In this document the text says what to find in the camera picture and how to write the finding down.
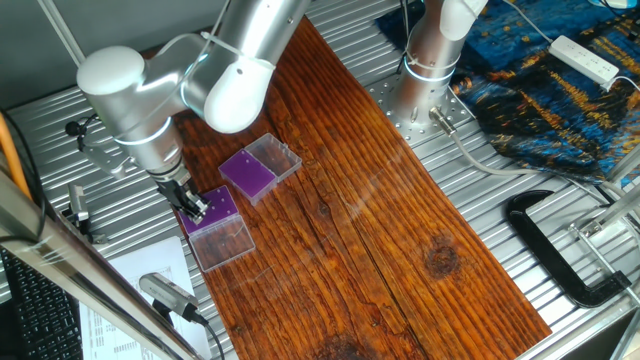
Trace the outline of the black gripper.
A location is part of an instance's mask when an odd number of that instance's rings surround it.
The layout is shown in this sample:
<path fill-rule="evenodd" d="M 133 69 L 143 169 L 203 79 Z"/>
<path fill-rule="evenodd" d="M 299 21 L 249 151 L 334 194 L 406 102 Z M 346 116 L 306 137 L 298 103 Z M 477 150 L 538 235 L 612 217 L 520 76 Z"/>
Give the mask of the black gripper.
<path fill-rule="evenodd" d="M 209 202 L 198 193 L 190 191 L 187 185 L 174 180 L 158 181 L 158 191 L 192 223 L 198 225 L 205 217 Z"/>

